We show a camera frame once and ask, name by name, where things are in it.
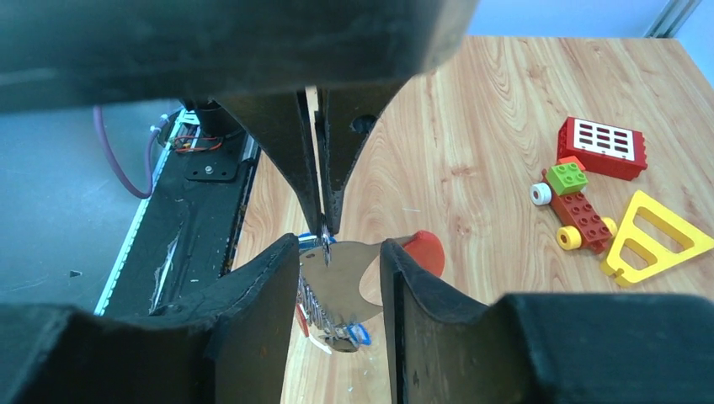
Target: red lego brick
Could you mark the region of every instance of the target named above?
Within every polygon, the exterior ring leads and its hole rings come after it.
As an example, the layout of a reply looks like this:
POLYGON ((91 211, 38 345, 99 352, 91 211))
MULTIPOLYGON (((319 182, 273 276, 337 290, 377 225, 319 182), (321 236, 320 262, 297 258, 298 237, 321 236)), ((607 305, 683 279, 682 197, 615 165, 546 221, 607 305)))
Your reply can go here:
MULTIPOLYGON (((546 179, 546 170, 543 170, 542 174, 543 182, 551 186, 546 179)), ((564 226, 574 226, 578 229, 583 239, 580 248, 589 247, 596 254, 607 248, 612 233, 582 192, 559 196, 553 191, 551 207, 564 226)))
POLYGON ((633 180, 647 168, 642 132, 567 117, 558 131, 557 159, 577 157, 591 173, 633 180))

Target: green lego brick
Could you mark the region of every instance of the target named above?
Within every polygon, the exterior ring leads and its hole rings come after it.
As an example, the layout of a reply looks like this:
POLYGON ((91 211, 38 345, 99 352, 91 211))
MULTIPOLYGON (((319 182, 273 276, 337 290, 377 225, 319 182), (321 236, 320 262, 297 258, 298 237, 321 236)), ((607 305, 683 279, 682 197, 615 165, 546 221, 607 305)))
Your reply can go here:
POLYGON ((588 184, 585 174, 574 162, 551 167, 546 173, 546 179, 560 196, 579 192, 588 184))

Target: wooden table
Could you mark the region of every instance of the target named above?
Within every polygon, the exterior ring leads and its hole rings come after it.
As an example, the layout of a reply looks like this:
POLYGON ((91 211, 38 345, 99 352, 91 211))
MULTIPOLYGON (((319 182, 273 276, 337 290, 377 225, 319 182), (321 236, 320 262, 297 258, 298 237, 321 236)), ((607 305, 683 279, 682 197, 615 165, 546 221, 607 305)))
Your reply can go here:
MULTIPOLYGON (((425 229, 445 245, 443 280, 490 304, 511 291, 621 291, 590 251, 563 251, 560 222, 529 187, 555 162, 567 116, 641 130, 649 168, 632 182, 590 174, 587 194, 619 222, 641 189, 714 235, 714 91, 676 40, 467 38, 387 108, 349 183, 339 240, 380 242, 425 229)), ((297 199, 263 158, 236 266, 306 230, 297 199)), ((705 253, 632 292, 714 298, 705 253)), ((380 302, 377 267, 363 295, 380 302)), ((376 340, 328 355, 293 327, 283 402, 388 403, 382 315, 376 340)))

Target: white wall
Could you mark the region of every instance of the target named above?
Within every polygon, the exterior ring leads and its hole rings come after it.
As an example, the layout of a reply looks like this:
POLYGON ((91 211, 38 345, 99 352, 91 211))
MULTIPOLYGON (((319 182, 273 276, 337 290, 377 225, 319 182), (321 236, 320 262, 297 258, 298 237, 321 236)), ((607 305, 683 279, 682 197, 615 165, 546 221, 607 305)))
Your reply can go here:
POLYGON ((714 0, 702 0, 674 37, 714 86, 714 0))
MULTIPOLYGON (((643 37, 667 2, 668 0, 481 0, 468 34, 643 37)), ((712 2, 714 0, 704 0, 704 3, 712 2)))

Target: red wire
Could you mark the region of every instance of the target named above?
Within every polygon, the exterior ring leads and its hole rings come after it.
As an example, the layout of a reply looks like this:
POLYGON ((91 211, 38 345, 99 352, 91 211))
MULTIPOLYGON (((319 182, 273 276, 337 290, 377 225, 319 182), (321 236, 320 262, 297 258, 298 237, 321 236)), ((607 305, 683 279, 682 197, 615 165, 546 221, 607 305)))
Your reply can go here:
MULTIPOLYGON (((202 141, 215 141, 218 140, 217 137, 198 137, 198 136, 176 136, 173 138, 174 141, 177 139, 201 139, 202 141)), ((177 153, 193 153, 193 152, 211 152, 219 149, 223 146, 223 141, 218 142, 217 145, 211 147, 181 147, 175 149, 177 153)))

